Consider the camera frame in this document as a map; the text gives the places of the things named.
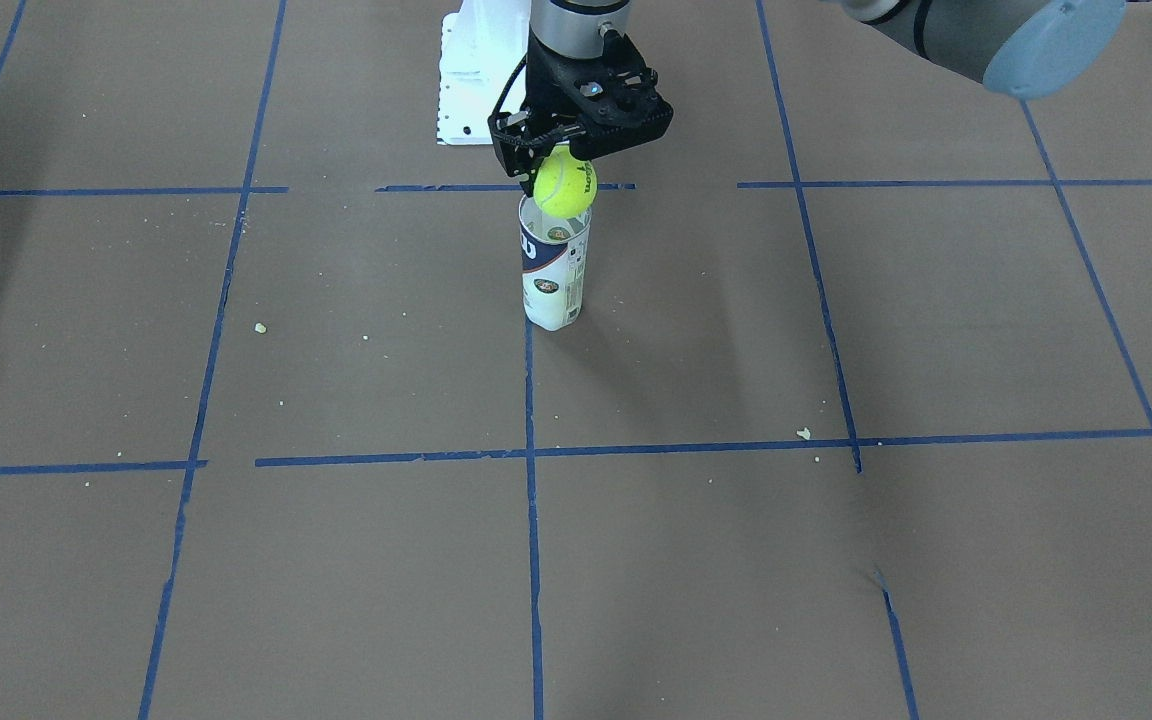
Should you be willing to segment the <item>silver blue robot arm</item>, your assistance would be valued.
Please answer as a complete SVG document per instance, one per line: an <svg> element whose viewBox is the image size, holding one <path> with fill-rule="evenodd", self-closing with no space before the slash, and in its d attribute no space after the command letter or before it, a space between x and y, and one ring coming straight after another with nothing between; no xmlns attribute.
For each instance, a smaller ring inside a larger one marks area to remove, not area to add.
<svg viewBox="0 0 1152 720"><path fill-rule="evenodd" d="M541 164L566 146L591 161L658 141L673 118L657 71L628 37L627 1L535 1L520 109L486 120L507 176L529 196ZM847 17L993 94L1055 94L1101 55L1124 1L846 1Z"/></svg>

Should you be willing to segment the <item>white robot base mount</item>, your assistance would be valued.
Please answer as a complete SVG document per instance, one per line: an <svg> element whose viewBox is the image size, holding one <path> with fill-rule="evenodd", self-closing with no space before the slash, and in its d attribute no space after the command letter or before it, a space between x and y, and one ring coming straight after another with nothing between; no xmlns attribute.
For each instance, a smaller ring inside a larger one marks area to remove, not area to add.
<svg viewBox="0 0 1152 720"><path fill-rule="evenodd" d="M530 1L462 1L442 20L435 141L488 145L488 115L526 56Z"/></svg>

